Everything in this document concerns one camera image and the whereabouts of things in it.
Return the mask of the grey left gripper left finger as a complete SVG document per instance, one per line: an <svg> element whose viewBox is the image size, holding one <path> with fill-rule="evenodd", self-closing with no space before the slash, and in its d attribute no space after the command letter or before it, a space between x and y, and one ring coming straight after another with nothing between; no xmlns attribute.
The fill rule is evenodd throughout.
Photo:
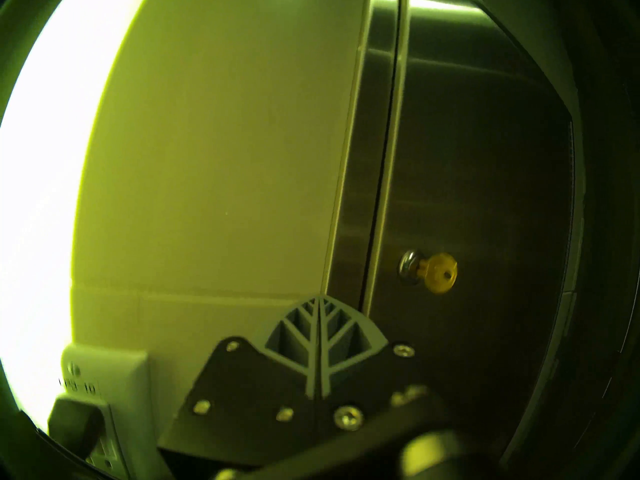
<svg viewBox="0 0 640 480"><path fill-rule="evenodd" d="M317 300L216 345L158 440L167 465L267 465L312 444Z"/></svg>

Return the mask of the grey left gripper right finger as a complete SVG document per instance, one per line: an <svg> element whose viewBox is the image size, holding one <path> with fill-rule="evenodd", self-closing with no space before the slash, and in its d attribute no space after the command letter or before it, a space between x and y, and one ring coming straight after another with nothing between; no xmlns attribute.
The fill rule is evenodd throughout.
<svg viewBox="0 0 640 480"><path fill-rule="evenodd" d="M405 340L389 340L367 316L328 296L317 300L317 437L359 430L389 408L434 392Z"/></svg>

